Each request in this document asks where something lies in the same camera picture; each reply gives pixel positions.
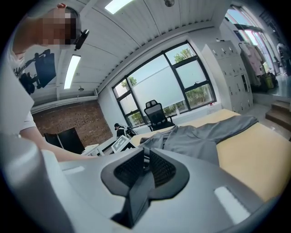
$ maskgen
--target security camera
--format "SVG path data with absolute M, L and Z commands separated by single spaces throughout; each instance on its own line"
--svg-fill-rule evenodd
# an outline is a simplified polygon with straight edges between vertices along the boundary
M 171 7 L 175 4 L 175 0 L 164 0 L 165 1 L 165 5 L 168 7 Z

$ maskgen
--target floor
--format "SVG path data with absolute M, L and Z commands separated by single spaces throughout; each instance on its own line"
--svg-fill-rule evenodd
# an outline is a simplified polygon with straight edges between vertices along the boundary
M 291 97 L 291 76 L 278 75 L 278 86 L 268 90 L 267 94 L 274 96 Z
M 282 135 L 284 138 L 289 140 L 291 137 L 290 131 L 265 118 L 266 112 L 268 112 L 270 109 L 271 107 L 265 105 L 254 104 L 254 107 L 249 110 L 245 115 L 251 115 L 256 117 L 262 125 L 267 126 L 271 130 L 275 131 L 276 133 Z

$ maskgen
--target wooden tabletop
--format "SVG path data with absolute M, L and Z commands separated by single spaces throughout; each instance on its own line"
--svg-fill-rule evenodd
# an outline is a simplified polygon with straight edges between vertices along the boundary
M 199 127 L 237 115 L 222 109 L 179 126 Z M 136 135 L 131 140 L 132 144 L 138 146 L 142 137 L 151 137 L 170 128 Z M 220 167 L 246 184 L 264 201 L 282 193 L 290 179 L 291 142 L 260 123 L 220 142 L 216 148 Z

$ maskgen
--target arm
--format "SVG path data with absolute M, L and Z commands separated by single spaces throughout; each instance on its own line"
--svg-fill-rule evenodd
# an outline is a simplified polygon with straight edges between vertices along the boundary
M 33 141 L 39 149 L 49 150 L 53 152 L 59 162 L 94 158 L 90 156 L 81 156 L 81 155 L 72 153 L 70 151 L 66 151 L 62 148 L 49 144 L 46 140 L 43 139 L 37 127 L 30 127 L 30 128 L 24 129 L 20 131 L 20 135 L 23 138 Z

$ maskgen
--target white ceiling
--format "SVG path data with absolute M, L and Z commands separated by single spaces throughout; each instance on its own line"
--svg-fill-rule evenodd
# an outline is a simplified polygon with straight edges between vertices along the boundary
M 51 49 L 55 54 L 57 77 L 45 88 L 36 90 L 31 95 L 35 105 L 77 96 L 93 96 L 94 89 L 99 87 L 125 58 L 147 42 L 185 25 L 217 21 L 217 11 L 222 2 L 175 0 L 173 7 L 166 7 L 164 0 L 133 0 L 113 15 L 105 10 L 110 1 L 63 1 L 80 12 L 83 18 L 82 30 L 89 29 L 90 34 L 78 51 Z M 59 0 L 46 1 L 45 4 L 35 7 L 33 15 L 41 15 L 58 3 Z M 45 49 L 34 46 L 27 51 L 25 58 L 29 60 L 36 52 L 42 53 Z M 72 54 L 81 55 L 82 58 L 71 88 L 64 90 L 65 75 Z M 26 72 L 35 74 L 34 65 L 28 67 Z M 83 92 L 78 91 L 80 86 L 85 89 Z

